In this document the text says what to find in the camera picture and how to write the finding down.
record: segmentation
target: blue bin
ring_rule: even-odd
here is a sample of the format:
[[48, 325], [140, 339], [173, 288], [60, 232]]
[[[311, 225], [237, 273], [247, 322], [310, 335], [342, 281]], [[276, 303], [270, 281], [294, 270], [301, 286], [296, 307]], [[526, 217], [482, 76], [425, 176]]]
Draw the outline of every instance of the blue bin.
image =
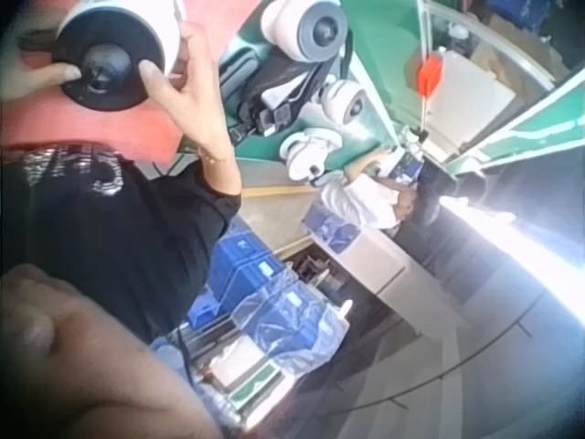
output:
[[550, 0], [488, 0], [487, 8], [519, 29], [534, 32], [547, 18]]
[[244, 297], [262, 288], [284, 265], [272, 254], [259, 254], [249, 259], [234, 262], [231, 269], [214, 271], [213, 263], [207, 282], [215, 298], [229, 312], [233, 311]]
[[207, 283], [229, 312], [262, 288], [284, 265], [240, 218], [235, 218], [211, 254]]
[[204, 286], [187, 312], [186, 318], [193, 329], [200, 329], [226, 313], [209, 287]]
[[234, 233], [242, 233], [250, 231], [250, 226], [240, 217], [234, 217], [231, 219], [226, 230], [225, 236], [233, 235]]

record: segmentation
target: green workbench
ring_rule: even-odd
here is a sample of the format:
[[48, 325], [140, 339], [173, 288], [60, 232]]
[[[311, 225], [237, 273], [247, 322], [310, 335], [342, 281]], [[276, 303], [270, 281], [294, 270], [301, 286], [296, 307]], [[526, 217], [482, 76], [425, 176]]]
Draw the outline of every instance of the green workbench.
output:
[[[266, 59], [271, 45], [260, 30], [263, 2], [252, 14], [241, 31], [233, 39], [220, 62], [229, 59], [242, 48], [253, 48], [260, 59]], [[344, 0], [349, 24], [354, 31], [355, 50], [370, 73], [385, 108], [403, 123], [418, 125], [420, 98], [406, 82], [404, 66], [409, 60], [420, 62], [419, 26], [415, 0]], [[374, 54], [384, 48], [384, 59]], [[226, 102], [228, 125], [233, 118], [237, 103]], [[344, 138], [344, 146], [334, 151], [325, 163], [328, 169], [339, 169], [347, 162], [364, 154], [378, 144], [394, 145], [373, 105], [368, 104], [360, 116], [349, 125], [330, 123], [310, 105], [301, 112], [296, 123], [285, 132], [270, 137], [250, 136], [236, 150], [242, 158], [280, 161], [278, 149], [282, 140], [309, 126], [334, 128]]]

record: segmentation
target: clear plastic bag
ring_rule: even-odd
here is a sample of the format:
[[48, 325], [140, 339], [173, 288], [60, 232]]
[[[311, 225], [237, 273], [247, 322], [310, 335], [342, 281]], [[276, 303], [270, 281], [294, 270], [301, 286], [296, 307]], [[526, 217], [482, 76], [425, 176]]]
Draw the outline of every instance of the clear plastic bag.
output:
[[295, 377], [329, 361], [349, 329], [336, 310], [290, 270], [242, 300], [231, 317], [262, 352]]

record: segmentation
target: bracelet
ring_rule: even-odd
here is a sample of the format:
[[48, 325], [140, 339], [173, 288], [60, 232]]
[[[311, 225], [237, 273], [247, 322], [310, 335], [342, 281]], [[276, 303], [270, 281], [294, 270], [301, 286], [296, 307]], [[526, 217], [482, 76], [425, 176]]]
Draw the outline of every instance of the bracelet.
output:
[[230, 158], [224, 158], [223, 160], [218, 160], [218, 159], [212, 157], [211, 155], [209, 155], [209, 153], [203, 148], [197, 149], [197, 155], [211, 165], [224, 165], [230, 160]]

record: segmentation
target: black hair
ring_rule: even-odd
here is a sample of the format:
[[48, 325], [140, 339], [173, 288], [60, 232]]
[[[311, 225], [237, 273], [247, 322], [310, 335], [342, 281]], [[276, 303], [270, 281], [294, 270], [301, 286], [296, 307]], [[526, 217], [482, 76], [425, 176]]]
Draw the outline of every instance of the black hair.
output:
[[421, 227], [428, 227], [437, 219], [440, 211], [439, 194], [435, 193], [431, 185], [419, 184], [409, 221]]

